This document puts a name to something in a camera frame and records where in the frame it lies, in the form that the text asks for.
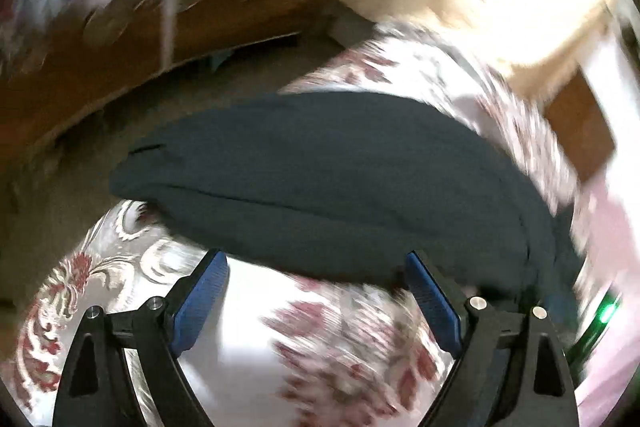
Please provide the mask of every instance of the metal screw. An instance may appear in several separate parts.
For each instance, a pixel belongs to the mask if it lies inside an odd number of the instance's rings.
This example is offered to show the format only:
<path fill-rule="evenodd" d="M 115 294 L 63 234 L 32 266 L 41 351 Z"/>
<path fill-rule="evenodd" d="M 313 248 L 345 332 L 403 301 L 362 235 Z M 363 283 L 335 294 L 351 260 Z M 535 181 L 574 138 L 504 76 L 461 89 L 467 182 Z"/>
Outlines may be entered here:
<path fill-rule="evenodd" d="M 484 310 L 486 308 L 486 301 L 482 297 L 471 297 L 469 304 L 476 310 Z"/>
<path fill-rule="evenodd" d="M 90 308 L 87 309 L 87 311 L 84 312 L 84 315 L 88 319 L 94 319 L 95 317 L 100 315 L 101 311 L 102 311 L 102 308 L 100 308 L 100 306 L 91 306 Z"/>
<path fill-rule="evenodd" d="M 149 308 L 150 310 L 159 310 L 160 308 L 162 308 L 163 304 L 164 304 L 164 299 L 162 297 L 151 297 L 146 302 L 146 307 Z"/>
<path fill-rule="evenodd" d="M 546 319 L 546 310 L 544 308 L 535 306 L 535 308 L 532 309 L 532 312 L 534 317 L 537 317 L 539 319 Z"/>

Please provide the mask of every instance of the green led light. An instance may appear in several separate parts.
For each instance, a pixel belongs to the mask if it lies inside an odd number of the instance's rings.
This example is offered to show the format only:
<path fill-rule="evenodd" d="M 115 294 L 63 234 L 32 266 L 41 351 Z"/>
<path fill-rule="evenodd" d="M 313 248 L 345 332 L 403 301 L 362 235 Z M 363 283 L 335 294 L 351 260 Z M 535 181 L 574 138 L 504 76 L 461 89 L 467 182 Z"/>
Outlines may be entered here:
<path fill-rule="evenodd" d="M 605 308 L 600 312 L 600 315 L 598 315 L 600 322 L 603 324 L 607 324 L 611 320 L 611 317 L 617 309 L 617 304 L 609 304 L 605 306 Z"/>

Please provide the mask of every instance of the blue gripper pad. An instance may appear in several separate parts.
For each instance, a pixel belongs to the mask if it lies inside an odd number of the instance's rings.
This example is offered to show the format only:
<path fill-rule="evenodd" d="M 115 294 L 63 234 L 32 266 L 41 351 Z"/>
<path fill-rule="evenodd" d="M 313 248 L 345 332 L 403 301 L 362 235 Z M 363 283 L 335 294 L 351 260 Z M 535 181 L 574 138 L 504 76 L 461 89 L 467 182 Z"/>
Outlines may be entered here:
<path fill-rule="evenodd" d="M 456 359 L 462 353 L 460 318 L 420 258 L 412 252 L 404 261 L 404 278 L 418 302 L 440 349 Z"/>
<path fill-rule="evenodd" d="M 196 343 L 207 315 L 225 286 L 228 272 L 226 255 L 219 251 L 175 314 L 174 337 L 170 347 L 176 357 L 179 357 L 181 352 L 191 349 Z"/>

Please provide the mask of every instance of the floral bedsheet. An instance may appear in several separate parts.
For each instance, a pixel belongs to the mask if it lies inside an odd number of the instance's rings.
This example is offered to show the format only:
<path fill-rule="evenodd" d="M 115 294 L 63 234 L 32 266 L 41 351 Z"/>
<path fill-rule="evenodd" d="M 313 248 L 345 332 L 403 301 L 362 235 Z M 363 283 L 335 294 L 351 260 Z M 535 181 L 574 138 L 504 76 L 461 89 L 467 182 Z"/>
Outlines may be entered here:
<path fill-rule="evenodd" d="M 572 233 L 586 256 L 575 290 L 587 305 L 599 286 L 584 249 L 589 216 L 575 172 L 537 109 L 496 73 L 442 36 L 392 22 L 282 93 L 318 89 L 373 90 L 433 105 L 510 154 L 552 213 L 574 201 Z M 51 425 L 66 350 L 84 309 L 126 311 L 164 296 L 204 253 L 173 236 L 145 203 L 112 208 L 47 277 L 14 356 L 0 366 L 28 419 Z M 452 360 L 411 295 L 300 279 L 233 256 L 229 266 L 220 312 L 179 359 L 213 423 L 417 425 Z M 146 421 L 159 426 L 137 355 L 126 356 Z"/>

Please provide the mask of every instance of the folded dark fabric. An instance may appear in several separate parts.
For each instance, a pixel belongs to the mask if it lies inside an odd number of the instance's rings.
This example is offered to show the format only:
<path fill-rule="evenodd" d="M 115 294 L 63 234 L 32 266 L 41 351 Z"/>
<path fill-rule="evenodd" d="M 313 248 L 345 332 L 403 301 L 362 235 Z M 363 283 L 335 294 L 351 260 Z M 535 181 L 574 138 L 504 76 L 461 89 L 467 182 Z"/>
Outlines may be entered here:
<path fill-rule="evenodd" d="M 433 107 L 366 92 L 272 95 L 143 139 L 111 175 L 207 248 L 334 282 L 401 285 L 424 250 L 504 308 L 575 326 L 580 261 L 511 159 Z"/>

